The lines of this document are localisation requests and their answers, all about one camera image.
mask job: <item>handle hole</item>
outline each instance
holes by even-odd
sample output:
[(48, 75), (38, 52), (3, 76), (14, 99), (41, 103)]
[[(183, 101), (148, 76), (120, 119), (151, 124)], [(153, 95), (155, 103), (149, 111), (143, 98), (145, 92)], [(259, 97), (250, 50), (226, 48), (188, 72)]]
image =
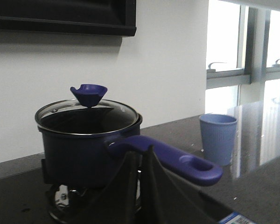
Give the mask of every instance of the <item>handle hole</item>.
[(187, 166), (193, 167), (199, 171), (209, 171), (213, 168), (212, 164), (209, 164), (207, 161), (193, 156), (184, 155), (179, 160), (181, 163), (184, 163)]

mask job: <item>purple handle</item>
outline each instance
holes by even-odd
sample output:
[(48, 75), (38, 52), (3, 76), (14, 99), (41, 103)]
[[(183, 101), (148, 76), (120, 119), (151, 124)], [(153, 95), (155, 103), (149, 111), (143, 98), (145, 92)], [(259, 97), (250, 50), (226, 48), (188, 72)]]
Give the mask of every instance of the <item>purple handle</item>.
[(82, 84), (77, 90), (74, 87), (70, 88), (80, 104), (87, 107), (98, 105), (107, 90), (104, 86), (94, 84)]
[(122, 157), (126, 151), (143, 153), (150, 145), (154, 146), (154, 153), (165, 168), (197, 185), (213, 185), (223, 174), (220, 166), (208, 160), (143, 135), (122, 139), (111, 144), (108, 150), (112, 156)]

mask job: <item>dark frame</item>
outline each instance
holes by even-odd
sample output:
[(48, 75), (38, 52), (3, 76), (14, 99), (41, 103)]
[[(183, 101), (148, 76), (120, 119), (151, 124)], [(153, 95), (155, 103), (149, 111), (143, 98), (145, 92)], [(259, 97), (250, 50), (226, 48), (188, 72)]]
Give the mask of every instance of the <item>dark frame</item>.
[(0, 30), (134, 36), (136, 0), (0, 0)]

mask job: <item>lid rim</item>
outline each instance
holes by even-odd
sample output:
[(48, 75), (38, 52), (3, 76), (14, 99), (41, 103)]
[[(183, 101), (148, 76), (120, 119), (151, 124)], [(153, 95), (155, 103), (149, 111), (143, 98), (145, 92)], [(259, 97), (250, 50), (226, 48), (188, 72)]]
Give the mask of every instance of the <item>lid rim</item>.
[[(53, 132), (53, 133), (58, 133), (58, 134), (66, 134), (66, 135), (75, 135), (75, 136), (92, 136), (92, 135), (102, 135), (102, 134), (110, 134), (110, 133), (113, 133), (113, 132), (118, 132), (118, 131), (121, 131), (121, 130), (124, 130), (126, 128), (129, 128), (130, 126), (134, 125), (135, 123), (137, 123), (137, 121), (139, 120), (139, 117), (140, 115), (132, 108), (130, 107), (129, 105), (126, 105), (126, 104), (123, 104), (123, 103), (120, 103), (120, 102), (117, 102), (117, 101), (113, 101), (113, 100), (108, 100), (108, 99), (102, 99), (101, 102), (113, 102), (115, 104), (118, 104), (118, 105), (123, 105), (123, 106), (126, 106), (127, 108), (131, 109), (131, 111), (134, 113), (135, 115), (135, 119), (134, 119), (134, 122), (131, 123), (130, 125), (126, 126), (126, 127), (123, 127), (121, 129), (116, 129), (116, 130), (113, 130), (113, 131), (109, 131), (109, 132), (101, 132), (101, 133), (68, 133), (68, 132), (61, 132), (61, 131), (57, 131), (57, 130), (54, 130), (52, 128), (48, 128), (44, 125), (42, 125), (41, 123), (41, 119), (43, 118), (43, 114), (42, 112), (45, 111), (47, 108), (49, 108), (50, 106), (54, 106), (54, 105), (58, 105), (58, 104), (61, 104), (61, 103), (64, 103), (64, 102), (70, 102), (70, 101), (77, 101), (77, 99), (65, 99), (65, 100), (60, 100), (60, 101), (56, 101), (54, 103), (51, 103), (51, 104), (48, 104), (48, 105), (45, 105), (43, 106), (42, 108), (40, 108), (36, 113), (35, 113), (35, 121), (37, 123), (37, 126), (40, 128), (40, 129), (43, 129), (43, 130), (46, 130), (46, 131), (50, 131), (50, 132)], [(61, 108), (65, 108), (65, 107), (70, 107), (70, 106), (79, 106), (81, 105), (79, 103), (79, 101), (75, 102), (75, 103), (72, 103), (72, 104), (68, 104), (66, 106), (63, 106)]]
[(51, 133), (51, 134), (55, 134), (55, 135), (59, 135), (59, 136), (68, 136), (68, 137), (72, 137), (72, 138), (99, 138), (99, 137), (114, 135), (116, 133), (120, 133), (123, 131), (129, 131), (129, 129), (133, 128), (133, 126), (140, 125), (142, 123), (142, 116), (141, 116), (141, 114), (138, 114), (138, 115), (139, 115), (139, 117), (138, 117), (137, 121), (135, 123), (133, 123), (132, 125), (127, 126), (125, 128), (118, 129), (118, 130), (114, 130), (114, 131), (110, 131), (110, 132), (103, 132), (103, 133), (92, 133), (92, 134), (63, 133), (63, 132), (58, 132), (58, 131), (51, 131), (47, 128), (40, 127), (39, 125), (37, 127), (41, 133), (45, 132), (45, 133)]

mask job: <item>pot rim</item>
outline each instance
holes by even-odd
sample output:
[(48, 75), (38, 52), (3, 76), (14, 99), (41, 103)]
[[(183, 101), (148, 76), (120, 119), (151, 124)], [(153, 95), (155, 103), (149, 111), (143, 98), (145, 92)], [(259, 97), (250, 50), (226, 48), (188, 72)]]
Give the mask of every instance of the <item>pot rim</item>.
[(48, 128), (46, 126), (43, 126), (42, 123), (41, 123), (41, 119), (43, 117), (43, 115), (45, 114), (45, 111), (46, 109), (48, 109), (49, 107), (51, 106), (54, 106), (54, 105), (58, 105), (58, 104), (62, 104), (62, 103), (65, 103), (65, 102), (70, 102), (70, 101), (75, 101), (74, 103), (71, 103), (71, 104), (68, 104), (66, 106), (62, 106), (60, 108), (57, 108), (57, 109), (61, 109), (61, 108), (66, 108), (66, 107), (71, 107), (71, 106), (79, 106), (81, 105), (79, 103), (79, 101), (77, 101), (77, 99), (65, 99), (65, 100), (60, 100), (60, 101), (56, 101), (54, 103), (51, 103), (51, 104), (48, 104), (48, 105), (45, 105), (43, 106), (42, 108), (40, 108), (36, 113), (35, 113), (35, 121), (37, 123), (37, 126), (39, 127), (39, 129), (43, 129), (43, 130), (46, 130), (46, 131), (50, 131), (52, 133), (58, 133), (58, 134), (66, 134), (66, 135), (75, 135), (75, 136), (93, 136), (93, 135), (105, 135), (105, 134), (111, 134), (111, 133), (115, 133), (115, 132), (118, 132), (118, 131), (121, 131), (121, 130), (125, 130), (131, 126), (133, 126), (135, 123), (137, 123), (139, 121), (139, 118), (141, 117), (140, 114), (138, 114), (132, 107), (130, 107), (129, 105), (126, 105), (126, 104), (123, 104), (121, 102), (117, 102), (117, 101), (114, 101), (114, 100), (108, 100), (108, 99), (102, 99), (101, 101), (107, 101), (107, 102), (113, 102), (113, 103), (116, 103), (116, 104), (119, 104), (119, 105), (123, 105), (123, 106), (126, 106), (127, 108), (131, 109), (134, 114), (135, 114), (135, 121), (133, 123), (131, 123), (130, 125), (124, 127), (124, 128), (121, 128), (121, 129), (117, 129), (117, 130), (113, 130), (113, 131), (109, 131), (109, 132), (103, 132), (103, 133), (67, 133), (67, 132), (61, 132), (61, 131), (57, 131), (57, 130), (54, 130), (52, 128)]

